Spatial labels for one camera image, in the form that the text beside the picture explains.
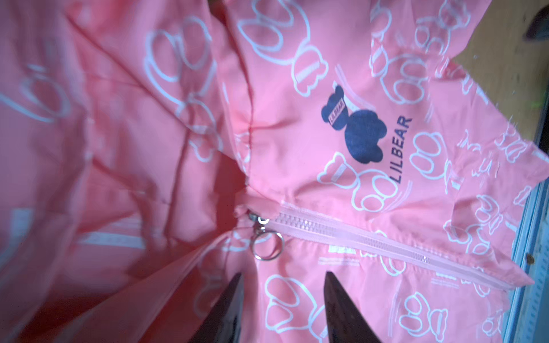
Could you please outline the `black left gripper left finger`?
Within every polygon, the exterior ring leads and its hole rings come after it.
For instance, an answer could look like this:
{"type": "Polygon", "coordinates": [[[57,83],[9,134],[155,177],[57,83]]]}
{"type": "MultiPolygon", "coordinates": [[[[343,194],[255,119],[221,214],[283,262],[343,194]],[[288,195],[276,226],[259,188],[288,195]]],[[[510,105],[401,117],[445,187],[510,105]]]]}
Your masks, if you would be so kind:
{"type": "Polygon", "coordinates": [[[237,273],[188,343],[237,343],[242,331],[243,275],[237,273]]]}

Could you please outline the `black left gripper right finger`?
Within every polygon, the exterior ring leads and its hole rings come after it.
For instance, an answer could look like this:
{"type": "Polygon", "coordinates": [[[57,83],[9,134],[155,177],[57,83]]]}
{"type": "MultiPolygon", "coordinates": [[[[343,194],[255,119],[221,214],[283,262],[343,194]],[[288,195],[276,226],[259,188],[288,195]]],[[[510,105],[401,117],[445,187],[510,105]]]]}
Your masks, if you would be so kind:
{"type": "Polygon", "coordinates": [[[326,272],[323,292],[330,343],[381,342],[333,272],[326,272]]]}

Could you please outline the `pink printed jacket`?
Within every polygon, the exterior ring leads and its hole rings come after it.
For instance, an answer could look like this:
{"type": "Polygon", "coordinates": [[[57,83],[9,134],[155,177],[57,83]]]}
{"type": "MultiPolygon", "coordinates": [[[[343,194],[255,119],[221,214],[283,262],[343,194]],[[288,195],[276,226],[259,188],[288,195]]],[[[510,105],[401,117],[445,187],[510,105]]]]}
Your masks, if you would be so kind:
{"type": "Polygon", "coordinates": [[[489,1],[3,1],[1,341],[501,342],[548,156],[453,60],[489,1]]]}

